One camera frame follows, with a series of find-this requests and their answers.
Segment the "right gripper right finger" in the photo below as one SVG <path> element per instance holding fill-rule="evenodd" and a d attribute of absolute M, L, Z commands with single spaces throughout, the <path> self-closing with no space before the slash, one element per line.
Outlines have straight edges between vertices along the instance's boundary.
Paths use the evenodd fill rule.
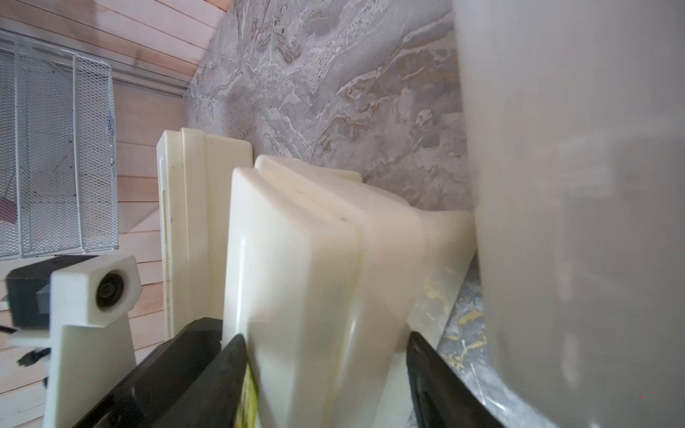
<path fill-rule="evenodd" d="M 410 333 L 406 365 L 418 427 L 503 428 L 419 332 Z"/>

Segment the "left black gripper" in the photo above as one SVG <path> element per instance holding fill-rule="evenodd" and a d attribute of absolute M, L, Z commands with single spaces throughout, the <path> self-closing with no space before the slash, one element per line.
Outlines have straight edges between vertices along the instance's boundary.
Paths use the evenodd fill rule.
<path fill-rule="evenodd" d="M 134 367 L 76 426 L 153 424 L 219 355 L 221 337 L 219 319 L 204 317 L 186 325 Z"/>

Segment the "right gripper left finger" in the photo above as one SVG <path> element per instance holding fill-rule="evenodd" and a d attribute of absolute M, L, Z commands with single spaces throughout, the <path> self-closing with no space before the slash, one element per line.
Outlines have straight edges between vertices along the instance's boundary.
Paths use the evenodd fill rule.
<path fill-rule="evenodd" d="M 246 342 L 236 335 L 155 427 L 233 427 L 248 366 Z"/>

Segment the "thick plastic wrap roll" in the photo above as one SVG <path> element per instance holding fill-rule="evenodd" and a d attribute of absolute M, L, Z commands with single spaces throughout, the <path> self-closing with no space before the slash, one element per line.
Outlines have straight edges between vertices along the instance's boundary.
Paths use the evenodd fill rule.
<path fill-rule="evenodd" d="M 453 11 L 492 364 L 559 426 L 683 426 L 683 2 Z"/>

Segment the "cream dispenser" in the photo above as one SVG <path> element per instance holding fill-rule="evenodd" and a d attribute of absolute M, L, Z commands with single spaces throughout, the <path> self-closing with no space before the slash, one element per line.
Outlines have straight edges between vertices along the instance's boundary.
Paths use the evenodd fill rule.
<path fill-rule="evenodd" d="M 156 146 L 165 327 L 222 319 L 232 176 L 253 146 L 199 129 L 166 130 Z"/>
<path fill-rule="evenodd" d="M 405 426 L 410 333 L 440 341 L 475 253 L 471 210 L 302 160 L 235 169 L 223 330 L 246 340 L 258 426 Z"/>

